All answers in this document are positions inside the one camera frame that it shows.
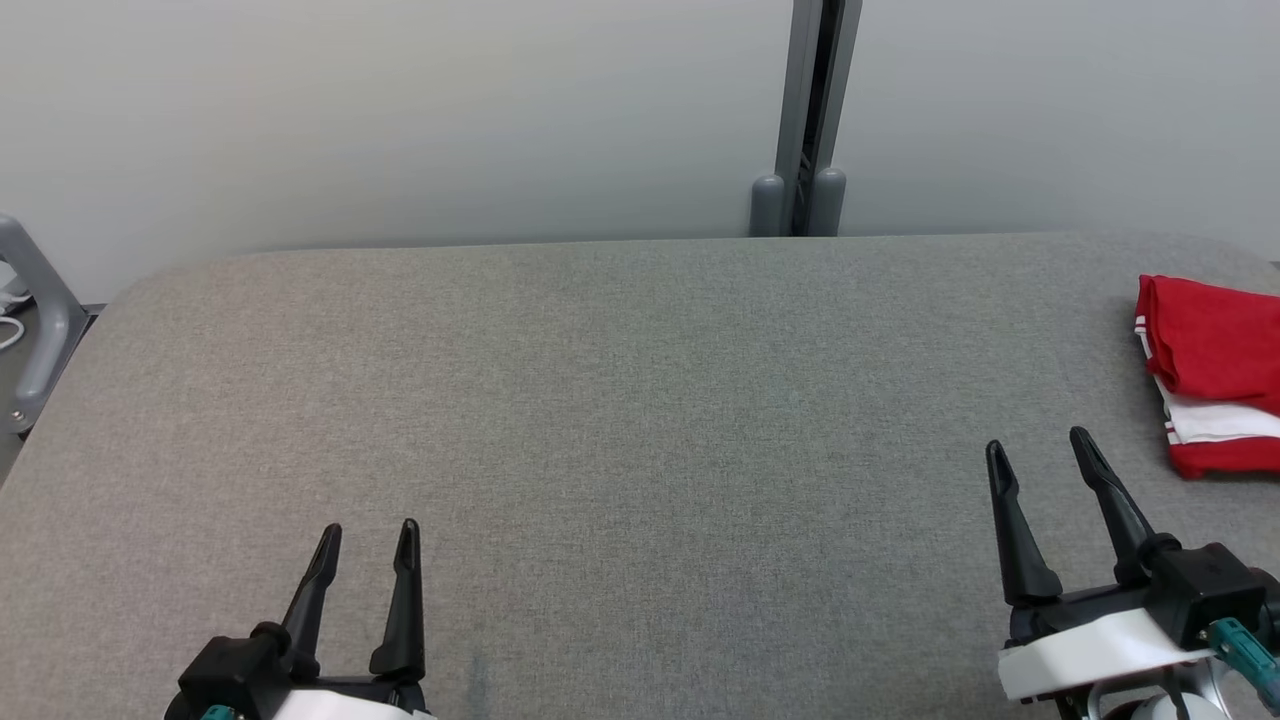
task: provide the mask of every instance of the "red cloth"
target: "red cloth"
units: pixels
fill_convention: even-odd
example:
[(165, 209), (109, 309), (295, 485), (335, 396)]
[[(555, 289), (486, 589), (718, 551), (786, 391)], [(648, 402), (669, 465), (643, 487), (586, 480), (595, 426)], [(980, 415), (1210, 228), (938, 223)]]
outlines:
[(1280, 473), (1280, 438), (1251, 437), (1226, 442), (1188, 442), (1169, 446), (1178, 474), (1192, 480), (1204, 473)]
[(1280, 297), (1142, 275), (1137, 314), (1170, 392), (1280, 415)]

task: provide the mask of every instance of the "gray floor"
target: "gray floor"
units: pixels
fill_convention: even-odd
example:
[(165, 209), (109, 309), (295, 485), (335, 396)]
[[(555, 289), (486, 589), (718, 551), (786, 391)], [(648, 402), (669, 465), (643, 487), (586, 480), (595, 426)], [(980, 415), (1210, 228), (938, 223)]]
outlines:
[[(35, 340), (36, 327), (40, 324), (37, 322), (38, 315), (36, 314), (36, 305), (28, 302), (24, 307), (13, 314), (14, 318), (22, 320), (22, 324), (27, 325), (27, 334), (18, 341), (18, 345), (9, 347), (6, 350), (0, 350), (0, 407), (8, 413), (9, 407), (4, 406), (4, 402), (9, 401), (13, 393), (13, 388), (18, 384), (18, 375), (22, 374), (22, 369), (27, 366), (27, 356), (31, 355), (32, 341)], [(13, 336), (14, 328), (9, 325), (0, 325), (0, 342), (5, 338)], [(22, 441), (18, 436), (12, 436), (9, 433), (0, 433), (0, 483), (3, 478), (9, 475), (9, 468), (13, 466), (13, 461), (18, 459), (18, 451), (22, 450)]]

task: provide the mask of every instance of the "gray metal post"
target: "gray metal post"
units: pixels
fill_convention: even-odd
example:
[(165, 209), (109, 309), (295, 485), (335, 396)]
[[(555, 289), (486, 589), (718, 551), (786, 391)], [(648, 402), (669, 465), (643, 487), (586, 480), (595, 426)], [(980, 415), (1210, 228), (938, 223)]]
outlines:
[(13, 406), (8, 410), (6, 429), (22, 433), (36, 423), (45, 409), (54, 383), (63, 374), (76, 343), (79, 342), (88, 315), (76, 296), (58, 277), (54, 266), (36, 247), (22, 223), (0, 213), (0, 259), (9, 263), (22, 278), (40, 309), (40, 329), (31, 359), (18, 379)]

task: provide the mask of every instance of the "white fabric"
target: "white fabric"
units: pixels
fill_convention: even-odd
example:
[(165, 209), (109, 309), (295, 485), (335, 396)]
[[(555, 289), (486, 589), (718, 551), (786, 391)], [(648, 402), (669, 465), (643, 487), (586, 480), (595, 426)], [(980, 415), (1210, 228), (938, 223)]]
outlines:
[[(1142, 341), (1142, 351), (1151, 360), (1151, 343), (1147, 341), (1147, 318), (1138, 315), (1134, 332)], [(1280, 418), (1238, 402), (1219, 402), (1199, 400), (1169, 392), (1158, 377), (1152, 375), (1161, 397), (1165, 398), (1165, 414), (1169, 423), (1169, 443), (1187, 442), (1225, 442), (1248, 437), (1280, 438)]]

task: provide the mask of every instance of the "gray partition foot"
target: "gray partition foot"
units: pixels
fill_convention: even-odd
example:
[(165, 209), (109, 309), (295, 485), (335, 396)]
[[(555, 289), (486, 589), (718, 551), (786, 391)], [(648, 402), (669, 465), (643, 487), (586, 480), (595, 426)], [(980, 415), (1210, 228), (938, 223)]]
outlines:
[(22, 224), (5, 214), (0, 214), (0, 259), (27, 283), (40, 311), (31, 359), (5, 415), (8, 432), (20, 434), (31, 429), (45, 409), (54, 383), (88, 324), (88, 315)]
[(813, 237), (840, 234), (840, 211), (845, 206), (845, 173), (827, 168), (813, 178), (809, 202), (809, 233)]
[(751, 237), (778, 237), (782, 232), (782, 210), (786, 208), (787, 183), (781, 177), (763, 176), (751, 183)]

